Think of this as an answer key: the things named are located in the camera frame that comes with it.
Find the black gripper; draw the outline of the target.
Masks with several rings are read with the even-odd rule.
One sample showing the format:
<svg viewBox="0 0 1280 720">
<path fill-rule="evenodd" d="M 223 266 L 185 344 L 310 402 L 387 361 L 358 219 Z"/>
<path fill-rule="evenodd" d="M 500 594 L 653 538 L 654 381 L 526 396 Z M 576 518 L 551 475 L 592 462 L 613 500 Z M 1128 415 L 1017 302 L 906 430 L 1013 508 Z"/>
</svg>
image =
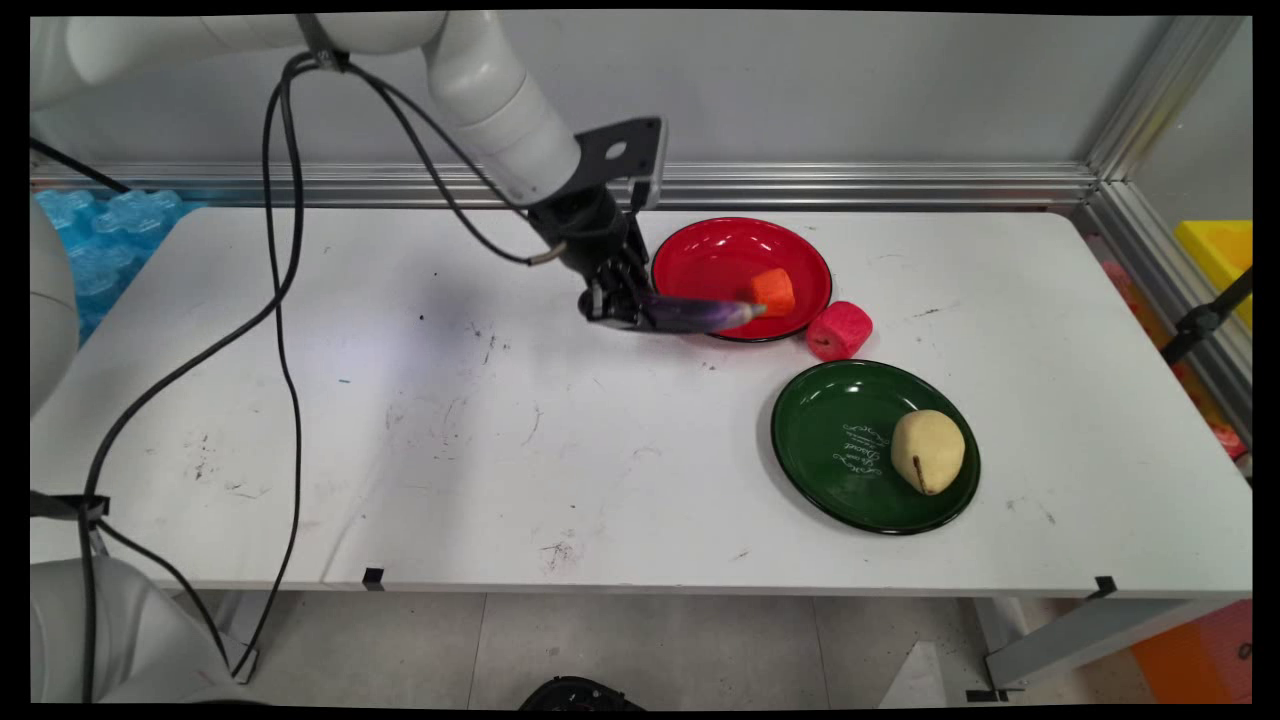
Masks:
<svg viewBox="0 0 1280 720">
<path fill-rule="evenodd" d="M 582 277 L 577 309 L 589 323 L 620 331 L 644 327 L 643 304 L 655 296 L 648 250 L 635 215 L 607 188 L 539 202 L 527 218 L 548 246 L 562 250 L 559 261 Z"/>
</svg>

